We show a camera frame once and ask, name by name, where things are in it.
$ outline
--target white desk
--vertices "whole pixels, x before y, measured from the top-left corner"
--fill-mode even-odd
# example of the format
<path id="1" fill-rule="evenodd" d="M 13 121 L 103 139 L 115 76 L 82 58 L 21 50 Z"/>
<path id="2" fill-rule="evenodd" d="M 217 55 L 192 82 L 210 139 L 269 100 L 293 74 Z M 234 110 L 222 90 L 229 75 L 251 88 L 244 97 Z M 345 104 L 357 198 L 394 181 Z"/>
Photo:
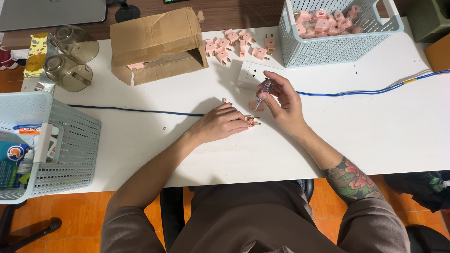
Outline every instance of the white desk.
<path id="1" fill-rule="evenodd" d="M 287 69 L 284 76 L 298 91 L 338 93 L 377 90 L 422 71 L 431 72 L 424 45 L 413 42 L 406 18 L 403 22 L 403 33 L 392 35 L 355 63 Z M 257 47 L 263 45 L 265 34 L 274 34 L 277 49 L 271 60 L 260 61 L 249 54 L 245 60 L 282 68 L 276 27 L 250 32 Z M 223 37 L 223 31 L 202 34 L 203 39 Z M 207 69 L 128 86 L 110 72 L 110 41 L 99 43 L 99 55 L 88 63 L 94 71 L 92 85 L 77 93 L 56 87 L 56 99 L 67 104 L 206 113 L 225 97 L 244 114 L 252 114 L 248 102 L 255 94 L 236 86 L 242 58 L 234 52 L 230 52 L 232 63 L 226 66 L 211 57 Z M 22 90 L 32 90 L 36 82 L 25 80 Z M 303 113 L 323 139 L 369 175 L 445 170 L 450 162 L 449 84 L 450 75 L 440 75 L 381 95 L 301 96 Z M 92 186 L 67 193 L 117 190 L 198 120 L 158 113 L 79 110 L 99 119 L 102 129 Z M 278 128 L 269 110 L 255 115 L 261 117 L 258 121 L 262 125 L 201 145 L 182 162 L 166 186 L 322 176 L 307 152 Z"/>

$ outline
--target tattoo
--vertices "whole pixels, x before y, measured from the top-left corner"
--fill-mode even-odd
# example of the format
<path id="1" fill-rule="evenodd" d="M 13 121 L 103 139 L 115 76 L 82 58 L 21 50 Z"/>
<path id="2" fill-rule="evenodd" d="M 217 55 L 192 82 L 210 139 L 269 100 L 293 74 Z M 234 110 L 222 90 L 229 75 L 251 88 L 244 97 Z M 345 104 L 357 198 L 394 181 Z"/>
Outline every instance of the tattoo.
<path id="1" fill-rule="evenodd" d="M 364 198 L 385 199 L 375 183 L 345 157 L 340 164 L 323 172 L 333 190 L 347 204 Z"/>

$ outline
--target orange tile floor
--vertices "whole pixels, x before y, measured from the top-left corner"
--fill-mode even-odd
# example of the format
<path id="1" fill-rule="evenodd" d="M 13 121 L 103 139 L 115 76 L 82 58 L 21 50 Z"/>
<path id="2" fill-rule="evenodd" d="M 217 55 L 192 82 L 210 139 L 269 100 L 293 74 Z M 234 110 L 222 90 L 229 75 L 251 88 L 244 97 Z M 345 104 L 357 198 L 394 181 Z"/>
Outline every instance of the orange tile floor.
<path id="1" fill-rule="evenodd" d="M 397 194 L 384 183 L 382 175 L 370 176 L 392 205 L 404 225 L 421 224 L 431 227 L 450 239 L 441 212 L 431 213 L 411 199 L 411 195 Z M 336 243 L 339 225 L 347 209 L 323 178 L 315 179 L 311 206 L 317 228 Z M 20 239 L 42 227 L 45 220 L 59 217 L 62 227 L 17 251 L 18 253 L 91 253 L 100 248 L 100 231 L 108 200 L 114 192 L 47 195 L 29 199 L 18 209 L 13 219 L 11 239 Z M 184 216 L 190 217 L 193 193 L 184 188 Z M 145 209 L 147 217 L 163 242 L 159 197 Z"/>

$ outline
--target glass cup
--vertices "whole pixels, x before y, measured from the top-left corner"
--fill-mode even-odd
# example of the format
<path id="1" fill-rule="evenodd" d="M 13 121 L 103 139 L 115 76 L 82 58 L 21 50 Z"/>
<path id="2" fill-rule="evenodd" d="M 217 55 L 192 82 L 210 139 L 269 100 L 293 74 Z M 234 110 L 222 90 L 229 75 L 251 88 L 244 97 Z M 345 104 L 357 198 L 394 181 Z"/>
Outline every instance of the glass cup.
<path id="1" fill-rule="evenodd" d="M 76 26 L 60 26 L 56 29 L 54 37 L 50 40 L 64 54 L 76 57 L 87 63 L 99 52 L 99 43 Z"/>
<path id="2" fill-rule="evenodd" d="M 92 69 L 81 60 L 66 54 L 45 59 L 44 70 L 51 81 L 69 92 L 81 91 L 92 80 Z"/>

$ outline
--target brown cardboard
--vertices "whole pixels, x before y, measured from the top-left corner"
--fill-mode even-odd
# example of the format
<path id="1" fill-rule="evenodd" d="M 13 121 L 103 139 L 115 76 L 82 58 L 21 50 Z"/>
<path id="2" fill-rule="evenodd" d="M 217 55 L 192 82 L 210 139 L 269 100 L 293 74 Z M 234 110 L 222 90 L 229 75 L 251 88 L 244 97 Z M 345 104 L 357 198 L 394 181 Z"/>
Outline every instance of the brown cardboard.
<path id="1" fill-rule="evenodd" d="M 113 24 L 111 72 L 122 82 L 143 84 L 209 67 L 202 31 L 191 7 Z M 127 65 L 148 62 L 130 70 Z"/>
<path id="2" fill-rule="evenodd" d="M 450 69 L 450 34 L 425 48 L 424 52 L 433 72 Z"/>

